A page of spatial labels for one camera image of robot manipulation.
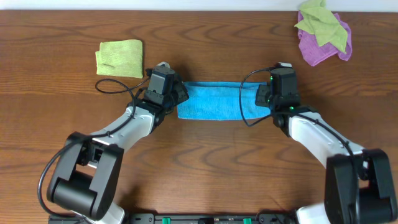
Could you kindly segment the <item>blue microfiber cloth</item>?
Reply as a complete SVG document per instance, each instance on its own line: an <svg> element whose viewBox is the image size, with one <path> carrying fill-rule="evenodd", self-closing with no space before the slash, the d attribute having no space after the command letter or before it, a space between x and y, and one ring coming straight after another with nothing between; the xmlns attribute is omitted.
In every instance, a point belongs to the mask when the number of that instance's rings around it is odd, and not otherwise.
<svg viewBox="0 0 398 224"><path fill-rule="evenodd" d="M256 82L185 82L189 99L177 106L180 119L230 121L262 118L270 114L255 104Z"/></svg>

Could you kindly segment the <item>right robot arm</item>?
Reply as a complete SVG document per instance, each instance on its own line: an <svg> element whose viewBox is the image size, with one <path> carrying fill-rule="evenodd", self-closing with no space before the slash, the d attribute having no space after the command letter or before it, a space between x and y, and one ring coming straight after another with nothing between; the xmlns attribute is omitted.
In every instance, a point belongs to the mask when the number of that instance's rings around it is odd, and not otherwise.
<svg viewBox="0 0 398 224"><path fill-rule="evenodd" d="M297 223L388 223L397 220L397 199L387 154L365 149L300 104L294 88L260 85L256 105L268 107L274 124L306 147L324 166L322 203L295 212Z"/></svg>

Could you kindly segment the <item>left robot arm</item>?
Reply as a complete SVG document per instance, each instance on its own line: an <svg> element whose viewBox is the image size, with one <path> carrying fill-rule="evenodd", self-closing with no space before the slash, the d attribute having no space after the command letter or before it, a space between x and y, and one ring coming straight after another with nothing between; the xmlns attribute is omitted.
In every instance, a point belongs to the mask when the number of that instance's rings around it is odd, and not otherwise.
<svg viewBox="0 0 398 224"><path fill-rule="evenodd" d="M74 132L51 160L56 167L47 199L69 210L51 213L49 223L127 223L126 211L114 202L124 154L151 134L165 116L189 96L180 75L150 77L124 114L91 135Z"/></svg>

